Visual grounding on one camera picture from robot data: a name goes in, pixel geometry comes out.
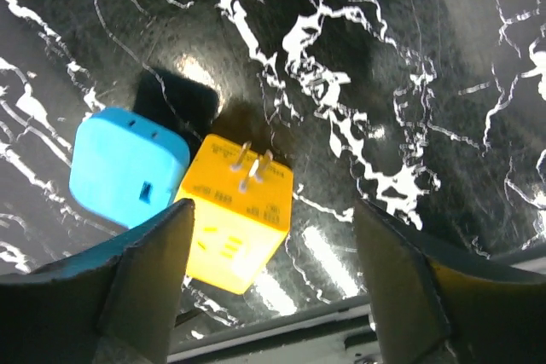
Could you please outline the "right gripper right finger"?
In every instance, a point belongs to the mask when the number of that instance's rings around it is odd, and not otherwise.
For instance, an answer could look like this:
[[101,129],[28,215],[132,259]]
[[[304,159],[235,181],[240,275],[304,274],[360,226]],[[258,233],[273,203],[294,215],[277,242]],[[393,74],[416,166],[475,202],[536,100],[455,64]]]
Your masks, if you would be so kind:
[[465,252],[356,205],[354,230],[385,363],[543,363],[545,276]]

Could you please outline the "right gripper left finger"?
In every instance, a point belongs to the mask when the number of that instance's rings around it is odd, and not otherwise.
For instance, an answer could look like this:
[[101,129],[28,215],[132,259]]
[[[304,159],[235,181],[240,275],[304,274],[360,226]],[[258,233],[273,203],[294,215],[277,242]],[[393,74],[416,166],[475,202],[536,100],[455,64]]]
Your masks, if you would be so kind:
[[195,225],[181,199],[29,274],[1,277],[3,363],[165,363]]

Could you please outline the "blue folding extension socket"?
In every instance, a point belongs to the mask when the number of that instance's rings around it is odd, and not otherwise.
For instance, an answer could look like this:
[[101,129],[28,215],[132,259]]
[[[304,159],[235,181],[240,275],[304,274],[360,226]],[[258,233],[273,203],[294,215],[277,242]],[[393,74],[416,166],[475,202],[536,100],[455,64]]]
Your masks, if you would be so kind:
[[107,107],[77,128],[69,190],[86,210],[134,228],[173,202],[189,163],[180,135]]

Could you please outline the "yellow socket cube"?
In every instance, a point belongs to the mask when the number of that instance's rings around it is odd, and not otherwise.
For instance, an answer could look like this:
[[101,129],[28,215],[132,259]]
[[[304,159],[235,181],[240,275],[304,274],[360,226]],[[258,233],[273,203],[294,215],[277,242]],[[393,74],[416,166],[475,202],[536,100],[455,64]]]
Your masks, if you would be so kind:
[[251,146],[207,136],[175,197],[195,203],[186,274],[234,294],[250,287],[291,228],[293,171]]

